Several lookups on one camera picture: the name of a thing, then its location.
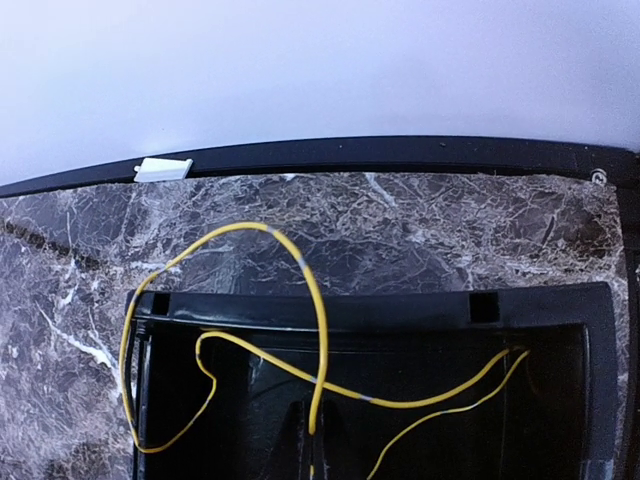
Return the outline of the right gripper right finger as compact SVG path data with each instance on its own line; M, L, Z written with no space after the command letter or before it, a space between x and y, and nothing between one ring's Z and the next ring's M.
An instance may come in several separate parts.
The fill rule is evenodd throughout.
M345 422L332 401L322 401L318 414L317 478L366 478L361 459L351 445Z

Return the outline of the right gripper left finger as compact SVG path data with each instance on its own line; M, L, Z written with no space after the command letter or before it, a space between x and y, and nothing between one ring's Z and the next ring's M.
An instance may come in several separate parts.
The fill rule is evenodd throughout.
M268 479L312 479L312 437L308 432L307 405L292 402L285 414L267 462Z

